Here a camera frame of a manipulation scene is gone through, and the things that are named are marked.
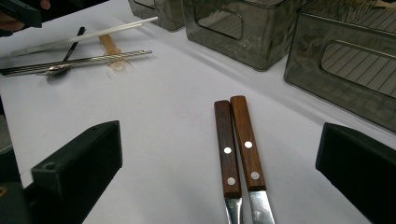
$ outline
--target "metal rivet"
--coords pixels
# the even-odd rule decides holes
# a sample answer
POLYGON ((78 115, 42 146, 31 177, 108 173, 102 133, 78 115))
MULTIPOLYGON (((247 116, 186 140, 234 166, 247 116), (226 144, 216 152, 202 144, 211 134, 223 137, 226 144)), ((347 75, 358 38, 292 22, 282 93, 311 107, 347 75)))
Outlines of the metal rivet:
POLYGON ((227 179, 227 184, 228 184, 228 185, 234 185, 235 182, 236 182, 235 179, 232 178, 232 177, 230 177, 230 178, 227 179))
POLYGON ((226 154, 230 154, 230 153, 232 152, 232 150, 231 150, 230 147, 226 147, 226 148, 224 148, 224 152, 225 152, 226 154))
POLYGON ((252 179, 259 179, 259 178, 260 178, 260 175, 259 175, 259 173, 257 173, 257 172, 252 172, 252 173, 250 174, 250 176, 251 176, 252 179))
POLYGON ((8 192, 8 188, 4 186, 0 186, 0 198, 6 195, 8 192))
POLYGON ((251 142, 247 141, 247 142, 245 143, 245 147, 251 148, 251 147, 253 147, 253 144, 252 144, 251 142))

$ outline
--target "white surface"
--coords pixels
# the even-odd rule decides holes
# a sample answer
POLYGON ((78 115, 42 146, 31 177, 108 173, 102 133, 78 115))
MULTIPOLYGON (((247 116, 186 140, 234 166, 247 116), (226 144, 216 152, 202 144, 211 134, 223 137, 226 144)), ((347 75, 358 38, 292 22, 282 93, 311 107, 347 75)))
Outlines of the white surface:
MULTIPOLYGON (((82 25, 88 33, 139 20, 126 0, 111 0, 42 29, 0 38, 0 67, 60 61, 69 47, 7 55, 74 36, 82 25)), ((190 42, 184 29, 169 33, 150 23, 112 37, 122 51, 153 54, 131 60, 133 68, 123 74, 98 65, 58 79, 0 77, 24 185, 31 181, 30 168, 50 153, 89 127, 117 119, 123 167, 84 223, 226 223, 213 104, 242 94, 276 223, 369 223, 315 169, 322 125, 345 125, 391 147, 394 134, 286 84, 286 58, 256 72, 190 42)), ((70 60, 103 53, 93 39, 78 44, 70 60)), ((243 191, 244 220, 250 224, 243 191)))

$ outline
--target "utensil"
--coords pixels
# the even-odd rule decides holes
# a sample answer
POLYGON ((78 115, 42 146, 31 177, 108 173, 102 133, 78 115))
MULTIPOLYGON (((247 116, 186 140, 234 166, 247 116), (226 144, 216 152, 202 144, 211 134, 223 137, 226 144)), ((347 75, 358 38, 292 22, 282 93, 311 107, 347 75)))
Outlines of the utensil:
POLYGON ((228 101, 215 102, 224 202, 229 224, 242 224, 242 190, 228 101))
MULTIPOLYGON (((83 35, 84 32, 85 32, 85 27, 83 27, 83 26, 79 27, 77 36, 83 35)), ((67 51, 66 56, 64 56, 64 59, 62 60, 62 62, 66 62, 69 59, 70 55, 72 55, 72 53, 73 53, 74 49, 76 48, 77 44, 78 44, 78 42, 74 42, 72 44, 72 46, 70 47, 69 51, 67 51)), ((38 73, 37 75, 38 76, 48 76, 49 77, 49 76, 54 76, 54 75, 60 74, 60 73, 62 73, 64 71, 66 71, 66 70, 67 70, 67 68, 60 69, 60 70, 57 70, 57 71, 46 71, 46 72, 38 73)))
POLYGON ((254 224, 275 224, 245 96, 231 98, 233 123, 244 167, 254 224))
POLYGON ((98 57, 91 57, 91 58, 84 58, 84 59, 76 59, 66 62, 57 62, 57 63, 42 63, 42 64, 35 64, 35 65, 27 65, 22 67, 12 67, 12 68, 3 68, 0 69, 0 74, 4 77, 15 77, 15 76, 22 76, 22 75, 30 75, 36 73, 43 73, 48 71, 59 71, 66 68, 71 67, 81 67, 84 65, 92 65, 96 63, 109 63, 119 58, 129 59, 135 56, 145 55, 152 53, 151 50, 137 50, 131 51, 126 53, 120 54, 113 54, 113 55, 105 55, 105 56, 98 56, 98 57))
POLYGON ((71 38, 68 38, 68 39, 64 39, 64 40, 55 41, 55 42, 52 42, 52 43, 48 43, 48 44, 32 47, 32 48, 29 48, 29 49, 19 49, 19 50, 12 51, 11 52, 11 56, 15 57, 15 56, 21 56, 21 55, 29 54, 29 53, 33 53, 33 52, 42 51, 42 50, 45 50, 45 49, 53 49, 53 48, 59 47, 59 46, 64 45, 64 44, 74 43, 74 42, 78 42, 78 41, 82 41, 82 40, 98 37, 98 36, 101 36, 101 35, 108 35, 108 34, 116 33, 116 32, 119 32, 119 31, 132 29, 132 28, 135 28, 135 27, 142 26, 143 22, 156 21, 156 20, 158 20, 158 17, 153 17, 153 18, 149 18, 149 19, 146 19, 146 20, 142 20, 142 21, 131 22, 131 23, 128 23, 128 24, 112 27, 112 28, 109 28, 109 29, 105 29, 105 30, 102 30, 102 31, 95 32, 95 33, 75 36, 75 37, 71 37, 71 38))

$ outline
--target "metal rod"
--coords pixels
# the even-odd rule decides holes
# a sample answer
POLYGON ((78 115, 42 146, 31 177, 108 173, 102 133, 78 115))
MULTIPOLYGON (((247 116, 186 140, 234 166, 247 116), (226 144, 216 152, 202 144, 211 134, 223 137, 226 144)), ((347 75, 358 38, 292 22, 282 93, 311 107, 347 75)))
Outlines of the metal rod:
POLYGON ((152 53, 151 50, 137 50, 120 54, 112 54, 106 56, 98 56, 84 59, 76 59, 66 62, 57 62, 57 63, 42 63, 42 64, 34 64, 27 65, 22 67, 12 67, 12 68, 4 68, 0 69, 0 74, 4 77, 15 77, 22 75, 30 75, 35 73, 42 73, 46 71, 56 71, 60 69, 77 67, 82 65, 90 65, 94 63, 101 63, 103 61, 112 61, 119 59, 128 59, 135 56, 145 55, 152 53))

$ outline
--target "gray container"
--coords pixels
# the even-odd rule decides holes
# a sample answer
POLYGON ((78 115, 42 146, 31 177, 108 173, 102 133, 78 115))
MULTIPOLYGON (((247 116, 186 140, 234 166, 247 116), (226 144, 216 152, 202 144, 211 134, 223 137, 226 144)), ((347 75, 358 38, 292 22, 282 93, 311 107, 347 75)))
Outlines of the gray container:
POLYGON ((396 132, 396 3, 302 7, 285 80, 396 132))
POLYGON ((180 0, 128 0, 136 17, 148 19, 158 17, 152 23, 174 32, 184 26, 180 0))
POLYGON ((265 71, 285 56, 309 0, 182 0, 187 38, 265 71))

